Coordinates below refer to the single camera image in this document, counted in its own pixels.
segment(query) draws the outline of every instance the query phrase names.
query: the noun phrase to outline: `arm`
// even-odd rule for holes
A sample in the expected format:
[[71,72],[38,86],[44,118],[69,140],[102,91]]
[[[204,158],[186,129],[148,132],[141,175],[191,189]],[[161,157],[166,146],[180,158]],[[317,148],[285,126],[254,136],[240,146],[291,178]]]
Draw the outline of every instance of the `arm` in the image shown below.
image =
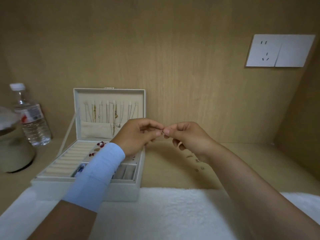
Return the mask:
[[284,198],[241,158],[194,122],[163,130],[181,150],[189,149],[210,165],[232,201],[246,218],[255,239],[319,239],[320,226]]
[[120,163],[160,136],[163,128],[149,119],[127,121],[28,239],[88,239],[103,195]]

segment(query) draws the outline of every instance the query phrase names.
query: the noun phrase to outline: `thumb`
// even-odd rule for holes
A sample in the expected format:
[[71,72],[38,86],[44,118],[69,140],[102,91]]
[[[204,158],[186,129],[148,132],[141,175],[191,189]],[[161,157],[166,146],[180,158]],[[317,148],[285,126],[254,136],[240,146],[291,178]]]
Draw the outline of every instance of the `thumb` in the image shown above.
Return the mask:
[[143,140],[145,143],[148,143],[149,141],[156,139],[159,136],[161,136],[161,130],[156,129],[143,133]]
[[171,138],[177,139],[179,141],[183,140],[183,131],[176,130],[176,129],[171,129],[171,128],[165,128],[163,130],[163,133],[166,136],[169,136]]

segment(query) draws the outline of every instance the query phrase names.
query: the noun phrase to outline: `open jewelry box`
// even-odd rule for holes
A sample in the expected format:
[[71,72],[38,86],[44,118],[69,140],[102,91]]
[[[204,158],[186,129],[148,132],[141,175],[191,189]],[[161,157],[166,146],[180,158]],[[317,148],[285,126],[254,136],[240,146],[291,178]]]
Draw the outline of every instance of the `open jewelry box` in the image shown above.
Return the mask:
[[[60,200],[95,154],[120,131],[129,119],[144,118],[143,89],[74,88],[75,114],[56,159],[32,181],[41,200]],[[75,121],[77,140],[64,152]],[[126,157],[114,173],[105,201],[136,201],[139,195],[144,148]]]

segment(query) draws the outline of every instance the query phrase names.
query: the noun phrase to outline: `bottle neck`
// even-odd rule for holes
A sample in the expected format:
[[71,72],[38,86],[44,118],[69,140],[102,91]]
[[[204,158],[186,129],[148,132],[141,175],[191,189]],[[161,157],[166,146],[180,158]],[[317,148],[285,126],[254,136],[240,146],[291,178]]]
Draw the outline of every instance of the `bottle neck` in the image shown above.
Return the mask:
[[26,91],[25,90],[16,91],[16,99],[17,99],[18,104],[27,103]]

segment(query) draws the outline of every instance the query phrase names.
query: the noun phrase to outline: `person's left hand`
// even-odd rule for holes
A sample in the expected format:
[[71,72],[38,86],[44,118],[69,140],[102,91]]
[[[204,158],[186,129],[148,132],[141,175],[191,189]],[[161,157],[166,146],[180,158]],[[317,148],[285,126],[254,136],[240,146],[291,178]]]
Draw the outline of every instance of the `person's left hand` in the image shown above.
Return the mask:
[[110,142],[121,147],[126,156],[134,155],[148,142],[161,136],[164,128],[163,124],[154,120],[131,119]]

